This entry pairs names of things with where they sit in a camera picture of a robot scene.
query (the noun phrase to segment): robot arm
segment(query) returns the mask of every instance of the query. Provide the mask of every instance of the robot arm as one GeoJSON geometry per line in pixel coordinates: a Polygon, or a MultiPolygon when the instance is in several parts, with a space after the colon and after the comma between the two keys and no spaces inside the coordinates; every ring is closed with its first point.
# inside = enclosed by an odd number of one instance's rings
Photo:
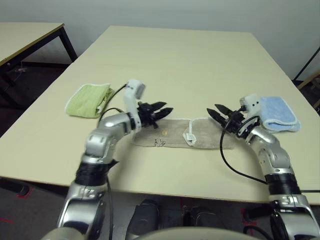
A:
{"type": "Polygon", "coordinates": [[[259,120],[255,121],[252,118],[246,121],[248,123],[243,123],[245,118],[240,112],[249,112],[245,104],[238,111],[231,111],[219,104],[216,104],[216,107],[227,115],[228,119],[207,108],[210,116],[223,128],[226,127],[228,132],[244,139],[258,157],[270,193],[270,224],[274,239],[298,240],[320,237],[319,225],[306,196],[301,194],[289,155],[280,146],[278,139],[261,128],[259,120]]]}
{"type": "Polygon", "coordinates": [[[70,185],[58,219],[58,228],[43,240],[95,240],[99,237],[106,206],[106,175],[117,163],[113,159],[117,142],[131,132],[139,132],[141,127],[153,125],[156,128],[156,121],[173,110],[161,109],[165,102],[139,103],[137,108],[136,99],[141,98],[144,89],[145,85],[139,80],[131,79],[124,93],[128,112],[104,118],[89,134],[75,180],[70,185]]]}

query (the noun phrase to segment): beige tabletop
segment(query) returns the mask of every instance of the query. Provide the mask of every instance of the beige tabletop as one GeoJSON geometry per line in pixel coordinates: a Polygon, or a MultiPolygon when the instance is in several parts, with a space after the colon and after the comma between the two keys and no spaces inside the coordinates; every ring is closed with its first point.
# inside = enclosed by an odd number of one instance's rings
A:
{"type": "Polygon", "coordinates": [[[53,22],[0,22],[0,66],[63,26],[53,22]]]}
{"type": "MultiPolygon", "coordinates": [[[[0,176],[70,184],[97,119],[67,116],[66,102],[85,83],[111,83],[117,89],[131,78],[146,84],[143,102],[165,101],[174,108],[170,118],[207,117],[206,108],[216,103],[237,109],[239,99],[251,93],[284,97],[302,129],[276,136],[291,157],[300,188],[320,189],[319,116],[252,34],[115,26],[0,138],[0,176]],[[161,40],[155,42],[156,36],[161,40]],[[88,64],[93,51],[104,61],[88,64]]],[[[110,107],[124,108],[123,102],[121,92],[110,107]]],[[[237,170],[263,178],[256,156],[243,142],[225,150],[225,156],[237,170]]],[[[267,186],[233,173],[218,150],[133,146],[127,136],[114,158],[120,162],[110,171],[116,190],[268,201],[267,186]]],[[[320,204],[319,193],[306,195],[310,203],[320,204]]]]}

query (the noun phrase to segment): black cable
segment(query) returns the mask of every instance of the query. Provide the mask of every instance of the black cable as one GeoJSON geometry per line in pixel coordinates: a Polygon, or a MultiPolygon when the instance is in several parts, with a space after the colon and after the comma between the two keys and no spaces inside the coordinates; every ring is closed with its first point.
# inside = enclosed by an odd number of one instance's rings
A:
{"type": "MultiPolygon", "coordinates": [[[[240,127],[239,130],[241,130],[247,123],[249,123],[250,121],[252,121],[253,119],[258,119],[258,123],[260,123],[260,117],[259,116],[252,116],[249,119],[247,119],[240,127]]],[[[239,136],[239,131],[236,132],[236,136],[238,138],[240,138],[239,136]]]]}
{"type": "Polygon", "coordinates": [[[301,190],[302,193],[320,193],[320,190],[301,190]]]}
{"type": "Polygon", "coordinates": [[[125,87],[127,86],[127,84],[124,84],[122,87],[120,87],[117,91],[114,92],[114,94],[110,97],[110,99],[107,101],[107,103],[104,105],[102,111],[101,111],[101,115],[99,117],[99,120],[98,120],[98,125],[102,119],[102,117],[104,116],[104,113],[105,113],[105,110],[108,106],[108,104],[110,103],[110,101],[114,98],[114,96],[119,93],[122,89],[124,89],[125,87]]]}
{"type": "Polygon", "coordinates": [[[243,233],[247,234],[249,229],[256,230],[258,233],[260,233],[262,236],[264,236],[267,240],[273,240],[272,237],[270,237],[270,235],[266,231],[262,230],[258,226],[253,226],[253,225],[245,226],[243,228],[243,233]]]}
{"type": "Polygon", "coordinates": [[[117,108],[117,107],[111,107],[109,109],[107,109],[104,113],[101,114],[101,118],[103,118],[103,116],[105,115],[106,112],[110,111],[110,110],[117,110],[118,113],[124,113],[124,111],[120,108],[117,108]]]}
{"type": "Polygon", "coordinates": [[[236,174],[239,174],[239,175],[241,175],[241,176],[243,176],[243,177],[246,177],[246,178],[248,178],[248,179],[251,179],[251,180],[255,180],[255,181],[260,182],[260,183],[262,183],[262,184],[267,184],[266,181],[263,181],[263,180],[261,180],[261,179],[259,179],[259,178],[256,178],[256,177],[253,177],[253,176],[249,176],[249,175],[247,175],[247,174],[244,174],[244,173],[242,173],[242,172],[240,172],[240,171],[235,170],[235,169],[227,162],[227,160],[226,160],[226,158],[225,158],[225,155],[224,155],[224,150],[223,150],[223,144],[222,144],[222,143],[223,143],[223,141],[224,141],[224,136],[225,136],[227,127],[229,126],[229,124],[230,124],[230,122],[231,122],[231,120],[232,120],[232,117],[233,117],[233,116],[230,117],[229,121],[228,121],[228,122],[226,123],[226,125],[224,126],[224,128],[223,128],[223,130],[222,130],[221,137],[220,137],[220,153],[221,153],[221,157],[222,157],[224,163],[225,163],[232,171],[234,171],[236,174]]]}
{"type": "Polygon", "coordinates": [[[114,205],[112,201],[112,193],[108,175],[106,175],[106,185],[108,187],[108,195],[109,195],[109,240],[112,240],[112,235],[114,232],[114,205]]]}

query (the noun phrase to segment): black table frame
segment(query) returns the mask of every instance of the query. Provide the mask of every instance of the black table frame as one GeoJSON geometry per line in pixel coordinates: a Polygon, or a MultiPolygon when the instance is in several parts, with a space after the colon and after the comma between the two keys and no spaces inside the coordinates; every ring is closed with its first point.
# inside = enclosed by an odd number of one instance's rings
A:
{"type": "MultiPolygon", "coordinates": [[[[22,51],[18,55],[14,56],[7,62],[3,63],[0,66],[0,77],[8,83],[9,86],[14,87],[16,84],[13,82],[10,77],[6,74],[6,72],[10,71],[12,68],[14,68],[16,65],[18,65],[23,59],[28,57],[30,54],[34,53],[47,43],[51,42],[53,39],[59,37],[66,52],[68,53],[70,59],[72,62],[74,62],[78,56],[68,38],[68,35],[64,29],[64,27],[60,27],[57,30],[53,31],[50,33],[48,36],[44,37],[40,41],[36,42],[32,46],[28,47],[26,50],[22,51]]],[[[28,106],[21,105],[17,103],[9,94],[7,94],[2,88],[0,88],[0,96],[3,97],[4,100],[6,100],[10,108],[13,109],[20,109],[20,110],[25,110],[28,108],[28,106]]]]}

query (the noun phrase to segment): white label tag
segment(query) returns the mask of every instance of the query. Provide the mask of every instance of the white label tag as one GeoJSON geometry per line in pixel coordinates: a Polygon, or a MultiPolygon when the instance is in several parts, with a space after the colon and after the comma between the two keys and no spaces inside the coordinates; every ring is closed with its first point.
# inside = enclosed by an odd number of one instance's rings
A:
{"type": "Polygon", "coordinates": [[[193,135],[192,133],[186,133],[185,136],[186,136],[186,139],[187,139],[188,141],[195,141],[195,140],[197,140],[197,139],[196,139],[196,136],[193,135]]]}

